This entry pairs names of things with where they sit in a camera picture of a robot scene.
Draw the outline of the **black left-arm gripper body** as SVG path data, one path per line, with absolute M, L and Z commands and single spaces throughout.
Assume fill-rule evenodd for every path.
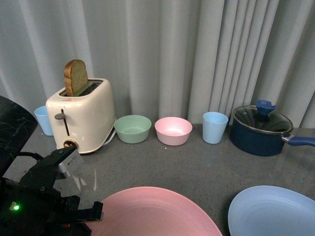
M 76 146 L 58 149 L 38 160 L 19 182 L 0 181 L 0 227 L 43 229 L 61 194 L 53 188 L 58 165 Z

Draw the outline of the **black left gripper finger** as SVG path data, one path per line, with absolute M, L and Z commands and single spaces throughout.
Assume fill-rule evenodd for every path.
M 79 222 L 98 222 L 103 220 L 103 203 L 94 202 L 92 208 L 80 209 L 77 211 Z

